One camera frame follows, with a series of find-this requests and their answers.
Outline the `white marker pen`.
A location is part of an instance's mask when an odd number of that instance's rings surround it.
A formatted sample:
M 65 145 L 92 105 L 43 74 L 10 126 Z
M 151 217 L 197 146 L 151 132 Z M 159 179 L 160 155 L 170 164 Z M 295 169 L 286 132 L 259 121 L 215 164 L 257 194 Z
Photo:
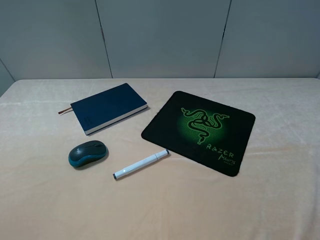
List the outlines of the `white marker pen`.
M 136 172 L 150 164 L 153 164 L 155 162 L 157 162 L 158 160 L 161 160 L 162 158 L 166 157 L 167 155 L 169 155 L 169 151 L 167 149 L 160 151 L 158 153 L 155 153 L 153 155 L 148 156 L 145 159 L 142 159 L 136 163 L 133 163 L 125 168 L 123 168 L 122 170 L 119 170 L 117 172 L 113 173 L 113 178 L 115 180 L 118 180 L 126 175 L 129 175 L 133 172 Z

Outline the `black teal wireless mouse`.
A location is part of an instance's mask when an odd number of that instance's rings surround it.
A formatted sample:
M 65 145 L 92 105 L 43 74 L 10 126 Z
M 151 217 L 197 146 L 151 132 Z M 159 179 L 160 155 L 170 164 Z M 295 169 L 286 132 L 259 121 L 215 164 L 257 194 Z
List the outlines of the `black teal wireless mouse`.
M 68 154 L 68 162 L 74 168 L 99 161 L 109 153 L 106 145 L 99 140 L 91 140 L 74 147 Z

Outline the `dark blue hardcover notebook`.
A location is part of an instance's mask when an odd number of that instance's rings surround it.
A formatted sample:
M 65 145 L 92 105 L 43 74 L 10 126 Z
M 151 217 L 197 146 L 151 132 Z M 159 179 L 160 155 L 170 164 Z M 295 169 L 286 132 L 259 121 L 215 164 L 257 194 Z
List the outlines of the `dark blue hardcover notebook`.
M 58 114 L 72 110 L 88 136 L 147 107 L 147 102 L 128 83 L 124 83 L 73 102 Z

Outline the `black green Razer mousepad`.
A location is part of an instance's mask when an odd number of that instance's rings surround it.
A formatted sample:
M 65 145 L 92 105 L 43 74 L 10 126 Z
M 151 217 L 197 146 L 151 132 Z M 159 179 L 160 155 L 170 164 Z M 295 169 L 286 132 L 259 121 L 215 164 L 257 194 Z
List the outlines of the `black green Razer mousepad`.
M 176 91 L 142 131 L 141 137 L 235 177 L 255 120 L 252 113 Z

